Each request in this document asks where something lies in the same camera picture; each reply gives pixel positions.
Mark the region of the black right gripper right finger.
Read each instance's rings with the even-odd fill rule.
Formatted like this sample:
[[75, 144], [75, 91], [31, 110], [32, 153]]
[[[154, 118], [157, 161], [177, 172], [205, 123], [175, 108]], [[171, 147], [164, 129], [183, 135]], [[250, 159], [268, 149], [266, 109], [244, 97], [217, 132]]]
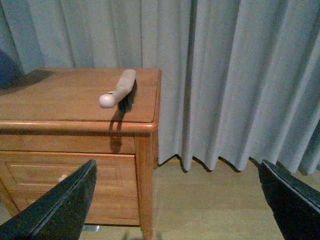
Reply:
[[258, 175], [264, 197], [286, 240], [320, 238], [320, 192], [290, 172], [263, 160]]

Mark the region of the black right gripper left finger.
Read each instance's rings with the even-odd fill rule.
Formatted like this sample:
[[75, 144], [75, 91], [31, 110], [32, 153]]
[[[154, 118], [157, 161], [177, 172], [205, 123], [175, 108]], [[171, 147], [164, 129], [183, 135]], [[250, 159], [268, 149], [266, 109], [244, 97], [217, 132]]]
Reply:
[[91, 159], [0, 226], [2, 240], [78, 240], [92, 204], [97, 164]]

